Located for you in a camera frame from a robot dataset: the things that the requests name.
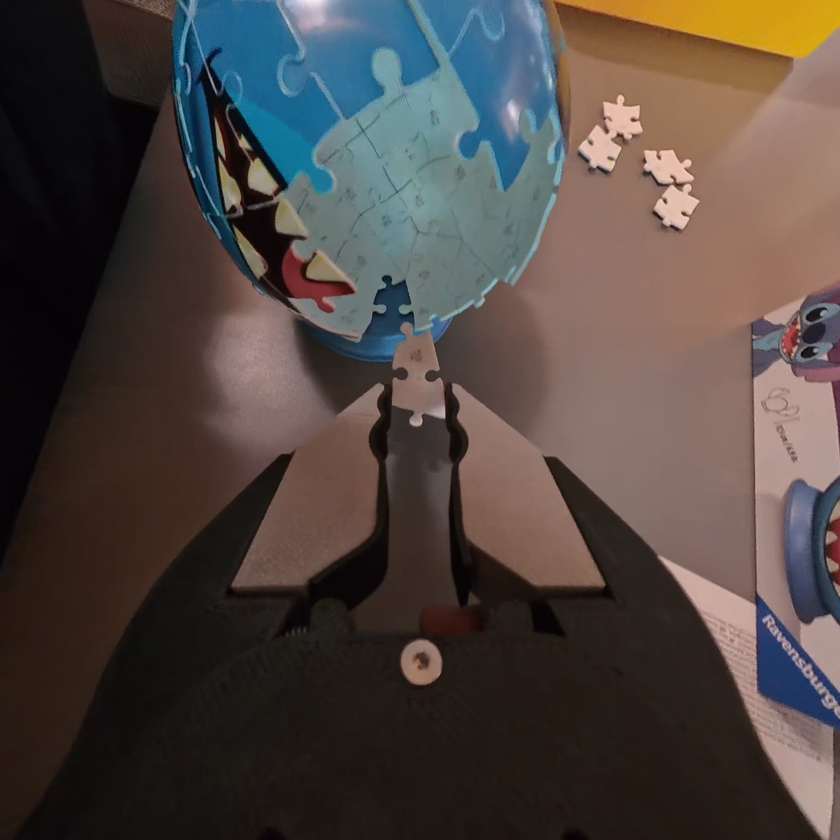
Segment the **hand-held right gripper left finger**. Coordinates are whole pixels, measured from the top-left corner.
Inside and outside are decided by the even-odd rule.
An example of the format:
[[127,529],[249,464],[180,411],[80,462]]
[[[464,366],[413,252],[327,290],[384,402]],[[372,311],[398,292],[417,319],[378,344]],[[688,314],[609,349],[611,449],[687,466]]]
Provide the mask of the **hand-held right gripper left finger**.
[[233,592],[353,609],[384,580],[392,389],[377,384],[298,447],[252,538]]

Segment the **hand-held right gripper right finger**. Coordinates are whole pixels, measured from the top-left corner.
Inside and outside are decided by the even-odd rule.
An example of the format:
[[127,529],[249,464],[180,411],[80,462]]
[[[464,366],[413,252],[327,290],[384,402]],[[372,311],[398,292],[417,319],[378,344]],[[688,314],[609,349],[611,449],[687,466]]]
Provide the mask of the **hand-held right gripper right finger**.
[[462,385],[446,384],[445,410],[458,602],[604,594],[604,576],[542,453]]

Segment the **blue round ball stand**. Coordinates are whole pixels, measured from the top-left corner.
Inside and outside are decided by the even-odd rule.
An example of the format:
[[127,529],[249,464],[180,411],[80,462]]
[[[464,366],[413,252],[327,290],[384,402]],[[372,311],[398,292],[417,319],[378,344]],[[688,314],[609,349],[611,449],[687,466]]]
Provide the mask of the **blue round ball stand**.
[[360,341],[354,342],[304,322],[302,328],[329,351],[351,360],[391,363],[399,343],[405,340],[404,323],[414,325],[412,305],[393,300],[374,305],[373,316]]

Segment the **blue puzzle ball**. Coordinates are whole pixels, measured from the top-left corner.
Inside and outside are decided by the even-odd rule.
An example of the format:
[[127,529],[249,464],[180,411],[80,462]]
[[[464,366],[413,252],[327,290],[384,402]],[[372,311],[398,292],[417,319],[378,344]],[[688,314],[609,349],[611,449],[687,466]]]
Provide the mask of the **blue puzzle ball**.
[[172,99],[201,212],[254,287],[358,342],[433,339],[514,285],[569,138],[552,2],[176,2]]

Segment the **cartoon puzzle box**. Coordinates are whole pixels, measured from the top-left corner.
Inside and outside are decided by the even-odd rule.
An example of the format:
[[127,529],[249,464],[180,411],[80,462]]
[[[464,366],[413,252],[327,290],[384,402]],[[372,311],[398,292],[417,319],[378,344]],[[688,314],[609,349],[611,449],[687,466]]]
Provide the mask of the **cartoon puzzle box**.
[[838,729],[838,284],[751,336],[759,691]]

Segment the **person's dark clothing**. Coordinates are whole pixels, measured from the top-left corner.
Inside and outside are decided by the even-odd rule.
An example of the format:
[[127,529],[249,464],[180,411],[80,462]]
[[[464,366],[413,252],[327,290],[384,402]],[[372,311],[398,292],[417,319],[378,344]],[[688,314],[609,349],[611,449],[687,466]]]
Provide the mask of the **person's dark clothing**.
[[1,3],[2,553],[167,86],[174,5]]

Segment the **yellow plastic bin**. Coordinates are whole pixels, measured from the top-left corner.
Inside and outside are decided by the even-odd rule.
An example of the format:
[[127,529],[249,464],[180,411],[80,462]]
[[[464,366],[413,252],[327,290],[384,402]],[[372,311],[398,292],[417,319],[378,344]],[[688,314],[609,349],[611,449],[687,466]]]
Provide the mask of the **yellow plastic bin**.
[[838,1],[562,1],[587,12],[799,59],[839,28]]

